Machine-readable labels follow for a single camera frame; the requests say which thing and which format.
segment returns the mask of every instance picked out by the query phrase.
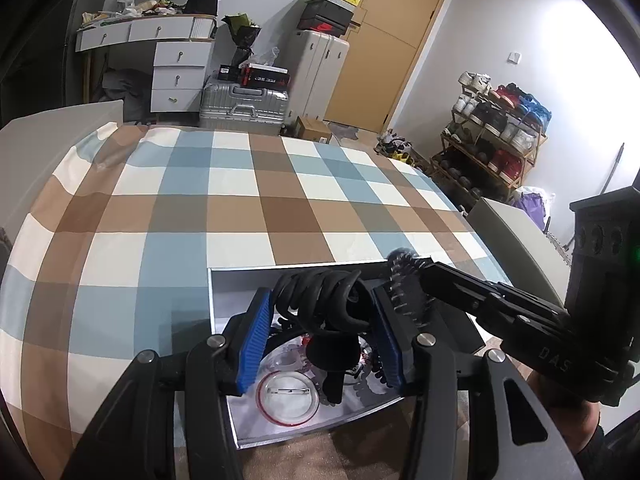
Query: white dresser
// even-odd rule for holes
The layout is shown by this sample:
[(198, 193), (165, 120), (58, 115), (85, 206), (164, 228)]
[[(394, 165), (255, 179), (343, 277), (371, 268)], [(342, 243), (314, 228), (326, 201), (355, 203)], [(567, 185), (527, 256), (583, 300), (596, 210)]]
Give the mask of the white dresser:
[(213, 16), (177, 14), (98, 25), (78, 31), (76, 52), (117, 43), (157, 41), (150, 111), (197, 112), (210, 74), (213, 40), (209, 36), (215, 23)]

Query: plaid bedspread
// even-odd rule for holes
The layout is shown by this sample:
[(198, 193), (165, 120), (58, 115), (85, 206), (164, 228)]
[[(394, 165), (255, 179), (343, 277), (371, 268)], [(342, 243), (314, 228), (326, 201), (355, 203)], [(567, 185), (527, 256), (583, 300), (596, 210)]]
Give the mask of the plaid bedspread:
[(352, 262), (398, 247), (506, 277), (428, 177), (373, 153), (110, 123), (33, 204), (0, 288), (0, 388), (47, 480), (130, 359), (209, 330), (207, 267)]

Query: metal screw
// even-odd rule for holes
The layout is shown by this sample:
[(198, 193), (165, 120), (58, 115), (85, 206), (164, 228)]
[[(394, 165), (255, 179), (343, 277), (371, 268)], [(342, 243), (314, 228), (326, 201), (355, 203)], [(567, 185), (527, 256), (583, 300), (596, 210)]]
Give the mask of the metal screw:
[(156, 354), (154, 353), (153, 350), (143, 350), (138, 354), (138, 357), (136, 359), (138, 359), (139, 363), (142, 363), (143, 365), (145, 365), (153, 361), (155, 357), (156, 357)]
[(504, 352), (497, 348), (491, 348), (491, 350), (486, 353), (486, 356), (494, 363), (502, 363), (507, 358)]
[(418, 341), (418, 345), (420, 346), (433, 346), (436, 344), (435, 336), (428, 332), (418, 334), (418, 337), (416, 339)]
[(211, 348), (220, 348), (224, 343), (226, 343), (226, 339), (222, 334), (210, 335), (207, 339), (207, 345)]

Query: blue gripper pad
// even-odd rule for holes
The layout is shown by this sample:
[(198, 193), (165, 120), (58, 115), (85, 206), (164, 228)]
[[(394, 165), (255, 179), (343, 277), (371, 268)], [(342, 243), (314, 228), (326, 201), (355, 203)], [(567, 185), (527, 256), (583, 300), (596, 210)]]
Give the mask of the blue gripper pad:
[[(262, 353), (267, 344), (273, 320), (273, 307), (269, 306), (270, 293), (271, 291), (265, 287), (256, 290), (251, 305), (238, 327), (238, 332), (234, 335), (234, 342), (241, 342), (236, 360), (238, 363), (236, 387), (239, 394), (244, 394), (254, 384)], [(237, 348), (237, 345), (230, 345), (231, 352), (236, 351)]]
[(378, 346), (382, 371), (386, 377), (386, 384), (396, 390), (401, 390), (405, 386), (404, 377), (401, 374), (402, 354), (396, 344), (396, 338), (389, 326), (383, 308), (378, 301), (378, 295), (375, 294), (374, 296), (376, 313), (371, 318), (371, 329)]

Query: white drawer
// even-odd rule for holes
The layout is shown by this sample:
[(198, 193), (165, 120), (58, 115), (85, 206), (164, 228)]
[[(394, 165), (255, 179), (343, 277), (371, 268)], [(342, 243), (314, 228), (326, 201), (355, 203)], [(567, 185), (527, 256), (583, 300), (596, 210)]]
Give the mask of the white drawer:
[(154, 66), (207, 66), (212, 41), (158, 41)]
[(129, 41), (188, 38), (193, 25), (191, 16), (163, 16), (140, 18), (131, 22)]
[(90, 28), (79, 32), (81, 34), (80, 45), (76, 42), (76, 50), (87, 50), (98, 46), (114, 43), (126, 43), (129, 39), (131, 22), (113, 23), (102, 27)]
[(152, 90), (152, 112), (197, 112), (202, 90)]
[(197, 89), (204, 84), (206, 69), (199, 66), (156, 66), (154, 68), (153, 89)]

